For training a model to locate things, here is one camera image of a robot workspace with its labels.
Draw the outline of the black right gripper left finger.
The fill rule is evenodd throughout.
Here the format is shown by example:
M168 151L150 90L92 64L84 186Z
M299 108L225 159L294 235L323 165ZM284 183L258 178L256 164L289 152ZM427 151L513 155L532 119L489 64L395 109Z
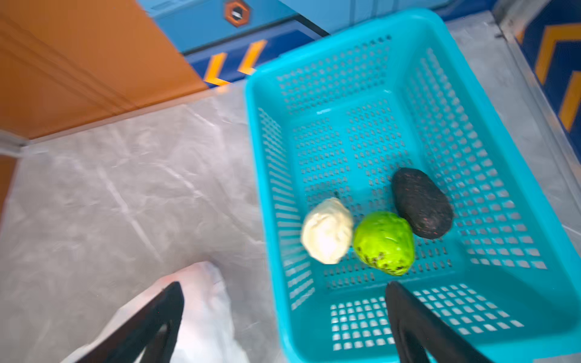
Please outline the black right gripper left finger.
M173 282L78 362L169 362L174 352L185 299Z

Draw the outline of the white plastic bag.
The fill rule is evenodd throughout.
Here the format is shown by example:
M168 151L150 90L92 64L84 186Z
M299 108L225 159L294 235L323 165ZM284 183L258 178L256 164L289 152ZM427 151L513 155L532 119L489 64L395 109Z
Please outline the white plastic bag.
M119 308L91 343L64 359L74 362L95 348L170 283L181 284L185 298L182 322L171 362L248 362L235 339L231 301L219 269L210 262L195 263L158 279L151 287Z

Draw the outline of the light green bumpy fruit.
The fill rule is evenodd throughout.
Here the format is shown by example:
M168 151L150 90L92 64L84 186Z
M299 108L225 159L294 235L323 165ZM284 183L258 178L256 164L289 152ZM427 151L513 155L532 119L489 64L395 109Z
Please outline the light green bumpy fruit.
M415 262L411 226L396 213L373 212L358 224L353 249L367 266L391 276L403 276Z

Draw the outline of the dark avocado fruit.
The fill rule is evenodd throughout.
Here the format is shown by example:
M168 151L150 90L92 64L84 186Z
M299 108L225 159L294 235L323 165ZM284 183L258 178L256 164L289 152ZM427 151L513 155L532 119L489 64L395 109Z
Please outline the dark avocado fruit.
M391 188L396 211L415 235L435 240L452 228L452 205L426 173L399 168L393 174Z

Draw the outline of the beige pear fruit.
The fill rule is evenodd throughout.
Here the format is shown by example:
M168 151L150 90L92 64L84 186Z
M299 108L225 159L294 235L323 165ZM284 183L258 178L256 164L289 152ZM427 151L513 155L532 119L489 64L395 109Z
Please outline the beige pear fruit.
M313 259L336 265L350 249L353 228L351 212L338 198L328 198L304 219L300 241Z

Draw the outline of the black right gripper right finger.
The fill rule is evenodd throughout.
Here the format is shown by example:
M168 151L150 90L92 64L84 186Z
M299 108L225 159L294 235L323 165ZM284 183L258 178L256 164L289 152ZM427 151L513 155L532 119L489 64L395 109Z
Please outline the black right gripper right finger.
M460 337L410 293L392 281L385 300L390 328L401 362L488 362L485 355Z

